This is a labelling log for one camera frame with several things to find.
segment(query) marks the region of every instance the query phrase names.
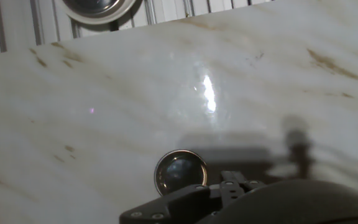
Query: metal grille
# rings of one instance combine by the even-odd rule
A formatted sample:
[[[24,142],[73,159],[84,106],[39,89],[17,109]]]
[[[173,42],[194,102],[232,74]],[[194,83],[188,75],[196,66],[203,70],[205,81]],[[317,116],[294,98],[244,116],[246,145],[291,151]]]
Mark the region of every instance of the metal grille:
[[[55,0],[0,0],[0,52],[219,12],[273,0],[138,0],[120,19],[90,26]]]

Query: marble surface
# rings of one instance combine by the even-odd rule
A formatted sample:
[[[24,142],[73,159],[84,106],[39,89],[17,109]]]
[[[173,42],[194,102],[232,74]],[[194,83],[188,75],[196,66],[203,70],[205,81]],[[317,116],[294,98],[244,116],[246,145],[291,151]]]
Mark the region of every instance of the marble surface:
[[[313,142],[358,188],[358,1],[280,0],[0,54],[0,223],[118,223],[179,148]],[[272,175],[290,175],[277,164]]]

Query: metal ring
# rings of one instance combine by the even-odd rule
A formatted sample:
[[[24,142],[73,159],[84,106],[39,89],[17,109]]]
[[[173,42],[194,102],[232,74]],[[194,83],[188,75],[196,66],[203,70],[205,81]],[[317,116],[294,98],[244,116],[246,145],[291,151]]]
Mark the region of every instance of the metal ring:
[[[179,150],[174,150],[174,151],[171,151],[171,152],[168,152],[166,153],[157,163],[157,166],[155,167],[155,170],[154,170],[154,184],[155,184],[155,188],[157,189],[157,192],[163,196],[163,192],[161,192],[160,190],[160,187],[158,186],[158,180],[157,180],[157,176],[159,175],[159,168],[162,164],[162,162],[168,158],[169,156],[172,156],[173,154],[178,154],[180,152],[185,152],[185,153],[189,153],[191,154],[192,156],[196,156],[199,160],[200,160],[200,165],[201,165],[201,171],[203,173],[203,181],[202,183],[195,183],[195,184],[201,184],[201,185],[206,185],[207,183],[207,172],[206,172],[206,163],[205,161],[203,160],[203,158],[201,158],[199,155],[197,155],[195,152],[192,152],[192,151],[189,151],[189,150],[186,150],[186,149],[179,149]]]
[[[101,9],[86,9],[81,7],[76,0],[63,0],[63,2],[75,13],[89,17],[89,18],[102,18],[115,13],[123,4],[125,0],[116,0],[112,4],[108,4]]]

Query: bolt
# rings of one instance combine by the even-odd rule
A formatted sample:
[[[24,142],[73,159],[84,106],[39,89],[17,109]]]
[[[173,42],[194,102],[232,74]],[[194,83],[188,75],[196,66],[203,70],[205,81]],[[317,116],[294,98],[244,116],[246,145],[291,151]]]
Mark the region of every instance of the bolt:
[[[161,218],[163,218],[163,217],[164,217],[164,215],[161,214],[161,213],[157,213],[157,214],[154,214],[154,215],[152,216],[152,218],[154,218],[154,219],[161,219]]]
[[[142,212],[134,212],[131,214],[132,217],[141,217],[142,216]]]

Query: stainless steel bowl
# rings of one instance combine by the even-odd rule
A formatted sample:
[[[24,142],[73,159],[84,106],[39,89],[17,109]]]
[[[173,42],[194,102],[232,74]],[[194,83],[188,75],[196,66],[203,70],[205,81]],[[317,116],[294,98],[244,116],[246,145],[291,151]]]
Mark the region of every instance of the stainless steel bowl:
[[[136,0],[56,0],[73,19],[85,24],[104,24],[124,15]]]
[[[124,0],[63,0],[77,14],[95,18],[106,17],[116,12]]]
[[[189,150],[176,150],[164,155],[158,162],[155,187],[166,195],[192,184],[206,185],[207,173],[204,160]]]

